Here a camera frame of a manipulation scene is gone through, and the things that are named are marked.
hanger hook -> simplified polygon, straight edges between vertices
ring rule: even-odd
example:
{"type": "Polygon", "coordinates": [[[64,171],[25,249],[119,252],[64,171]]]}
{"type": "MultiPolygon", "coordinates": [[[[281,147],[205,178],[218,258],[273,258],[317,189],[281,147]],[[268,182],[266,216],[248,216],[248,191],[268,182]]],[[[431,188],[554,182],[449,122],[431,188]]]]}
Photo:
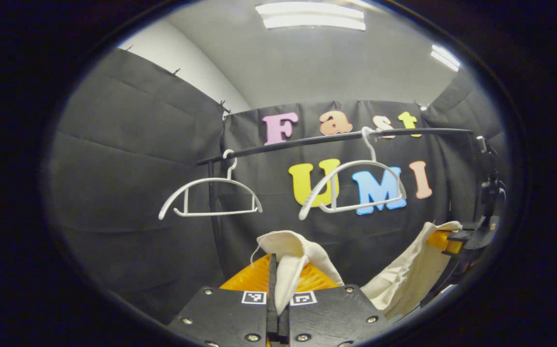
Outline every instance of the hanger hook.
{"type": "MultiPolygon", "coordinates": [[[[233,153],[233,150],[231,149],[227,149],[224,153],[223,153],[223,159],[227,159],[227,154],[229,153],[233,153]]],[[[227,170],[227,179],[231,180],[231,171],[233,169],[236,168],[236,166],[238,166],[238,158],[233,158],[233,165],[231,167],[229,167],[229,169],[227,170]]]]}
{"type": "Polygon", "coordinates": [[[364,144],[370,150],[371,160],[372,161],[377,161],[377,155],[375,154],[375,149],[373,148],[373,145],[371,145],[370,142],[368,142],[368,134],[370,134],[372,131],[373,130],[369,127],[363,127],[362,128],[362,138],[364,139],[364,144]]]}

white clothes hanger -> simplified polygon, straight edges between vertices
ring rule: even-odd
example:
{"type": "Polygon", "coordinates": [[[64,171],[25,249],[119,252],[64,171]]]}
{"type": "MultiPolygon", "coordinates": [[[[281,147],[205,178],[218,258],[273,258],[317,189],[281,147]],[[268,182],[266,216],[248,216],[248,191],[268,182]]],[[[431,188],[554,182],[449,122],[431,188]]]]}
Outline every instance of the white clothes hanger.
{"type": "Polygon", "coordinates": [[[309,211],[311,210],[311,206],[313,204],[313,201],[315,200],[316,196],[319,195],[319,193],[321,192],[323,187],[325,187],[327,181],[331,180],[331,178],[333,178],[333,176],[335,176],[338,172],[340,172],[344,169],[347,169],[347,167],[352,167],[354,165],[362,165],[362,164],[374,165],[374,166],[382,167],[382,168],[386,169],[387,171],[389,171],[389,173],[391,173],[396,178],[396,182],[398,182],[398,187],[397,187],[398,196],[396,198],[392,198],[392,199],[388,199],[388,200],[382,200],[382,201],[369,202],[369,203],[366,203],[366,204],[336,207],[336,180],[331,180],[330,182],[331,182],[331,192],[332,192],[331,193],[332,203],[331,203],[330,208],[327,208],[324,204],[319,204],[319,208],[323,212],[325,212],[325,213],[338,213],[338,212],[343,212],[343,211],[352,211],[352,210],[360,209],[362,207],[377,206],[377,205],[381,205],[381,204],[386,204],[388,202],[393,202],[393,201],[396,201],[396,200],[400,200],[404,196],[407,195],[406,192],[405,192],[405,187],[402,185],[402,181],[400,181],[400,177],[398,177],[398,175],[394,171],[392,171],[389,167],[387,167],[386,165],[384,165],[380,162],[377,162],[377,155],[375,155],[375,149],[368,142],[368,134],[370,134],[371,132],[373,132],[373,130],[369,127],[362,128],[362,138],[364,139],[365,145],[370,150],[371,160],[355,160],[355,161],[352,161],[352,162],[346,162],[345,164],[340,165],[339,167],[336,167],[334,170],[332,170],[332,172],[328,173],[325,177],[323,177],[322,180],[320,180],[319,183],[314,187],[314,189],[312,189],[311,193],[309,194],[309,197],[306,199],[306,202],[302,206],[302,209],[300,210],[300,213],[298,215],[300,220],[306,219],[307,215],[309,215],[309,211]]]}
{"type": "MultiPolygon", "coordinates": [[[[233,153],[233,151],[230,150],[230,149],[227,149],[223,153],[223,158],[226,159],[227,154],[229,154],[229,153],[233,153]]],[[[256,211],[259,211],[259,213],[262,213],[263,209],[261,208],[261,202],[259,202],[259,199],[255,195],[255,193],[253,193],[253,191],[249,187],[246,187],[245,185],[239,183],[238,181],[234,181],[234,180],[231,179],[231,172],[232,172],[233,169],[235,169],[235,167],[237,165],[238,165],[238,158],[235,158],[234,162],[233,162],[233,165],[227,170],[227,178],[213,178],[213,177],[212,178],[201,178],[200,180],[195,180],[195,181],[189,182],[188,184],[185,184],[184,186],[180,187],[180,189],[175,191],[175,193],[173,193],[166,200],[166,202],[164,202],[164,205],[161,208],[161,212],[159,213],[159,219],[162,220],[164,218],[164,214],[166,213],[166,210],[169,208],[169,206],[172,204],[172,202],[174,202],[174,200],[176,200],[176,198],[182,192],[184,192],[184,211],[178,210],[177,207],[175,207],[173,209],[173,211],[175,211],[175,213],[177,213],[177,215],[179,215],[180,217],[205,217],[205,216],[213,216],[213,215],[253,213],[253,212],[256,212],[256,211]],[[252,207],[249,210],[243,210],[243,211],[209,212],[209,213],[190,213],[190,212],[188,212],[188,188],[190,188],[190,187],[192,187],[196,184],[202,184],[203,182],[227,182],[229,184],[235,184],[237,186],[243,187],[244,189],[246,189],[246,191],[248,191],[252,195],[252,207]]]]}

white cloth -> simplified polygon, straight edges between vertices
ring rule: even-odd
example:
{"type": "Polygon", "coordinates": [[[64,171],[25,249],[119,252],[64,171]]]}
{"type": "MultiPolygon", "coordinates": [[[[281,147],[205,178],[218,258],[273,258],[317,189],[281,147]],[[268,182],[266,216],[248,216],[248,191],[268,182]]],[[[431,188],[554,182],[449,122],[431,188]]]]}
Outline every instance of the white cloth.
{"type": "Polygon", "coordinates": [[[312,263],[336,284],[344,285],[322,246],[308,241],[300,234],[290,230],[272,231],[258,237],[257,243],[265,253],[276,253],[278,268],[274,303],[278,314],[283,312],[296,293],[302,269],[308,263],[312,263]]]}
{"type": "Polygon", "coordinates": [[[426,222],[415,241],[377,276],[362,292],[387,319],[404,315],[417,305],[435,285],[448,265],[449,255],[426,241],[437,230],[461,230],[459,222],[435,226],[426,222]]]}
{"type": "MultiPolygon", "coordinates": [[[[362,292],[385,318],[406,314],[426,296],[450,260],[449,255],[442,254],[441,250],[426,241],[437,230],[461,229],[459,222],[440,226],[426,222],[411,245],[363,286],[362,292]]],[[[258,237],[257,243],[265,253],[276,253],[278,268],[274,303],[278,314],[283,312],[295,294],[302,269],[309,262],[336,284],[344,285],[326,251],[300,234],[290,230],[272,231],[258,237]]]]}

yellow letter u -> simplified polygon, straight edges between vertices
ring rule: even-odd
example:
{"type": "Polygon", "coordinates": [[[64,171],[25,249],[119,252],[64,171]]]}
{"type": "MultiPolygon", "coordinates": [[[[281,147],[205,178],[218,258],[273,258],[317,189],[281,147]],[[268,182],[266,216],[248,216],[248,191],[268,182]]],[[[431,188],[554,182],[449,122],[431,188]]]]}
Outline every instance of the yellow letter u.
{"type": "MultiPolygon", "coordinates": [[[[319,167],[323,169],[325,175],[329,174],[338,165],[340,165],[340,160],[336,159],[324,160],[319,163],[319,167]]],[[[313,165],[308,163],[289,167],[289,173],[293,176],[293,195],[300,205],[304,205],[306,198],[311,194],[311,171],[313,171],[313,165]]],[[[337,176],[334,176],[334,183],[336,184],[336,196],[338,196],[337,176]]],[[[329,205],[332,202],[331,181],[327,181],[325,187],[325,192],[316,196],[312,207],[319,207],[319,204],[329,205]]]]}

black metal pole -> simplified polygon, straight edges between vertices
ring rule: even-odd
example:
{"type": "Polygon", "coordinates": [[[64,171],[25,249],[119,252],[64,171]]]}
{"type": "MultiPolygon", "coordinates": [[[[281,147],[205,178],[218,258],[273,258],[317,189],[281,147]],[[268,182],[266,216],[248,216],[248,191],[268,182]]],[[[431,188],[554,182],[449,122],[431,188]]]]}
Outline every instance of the black metal pole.
{"type": "MultiPolygon", "coordinates": [[[[207,163],[207,176],[214,177],[214,162],[207,163]]],[[[214,191],[214,182],[210,181],[210,212],[216,211],[216,192],[214,191]]],[[[220,225],[218,224],[218,217],[213,215],[210,217],[212,220],[212,231],[214,233],[214,243],[216,244],[216,253],[218,254],[218,263],[220,264],[220,269],[225,276],[225,280],[228,280],[227,270],[225,268],[225,247],[223,245],[223,237],[220,232],[220,225]]]]}
{"type": "MultiPolygon", "coordinates": [[[[415,128],[415,129],[375,130],[370,134],[371,136],[409,135],[409,134],[473,134],[473,130],[450,129],[450,128],[415,128]]],[[[250,156],[252,154],[278,151],[280,149],[285,149],[285,148],[315,145],[316,143],[355,140],[357,138],[362,138],[362,132],[302,138],[300,140],[291,140],[291,141],[285,141],[281,143],[274,143],[272,145],[267,145],[267,146],[245,149],[243,151],[227,154],[227,158],[223,158],[223,156],[206,158],[205,160],[197,161],[197,165],[204,165],[210,162],[229,160],[231,158],[245,157],[245,156],[250,156]]]]}

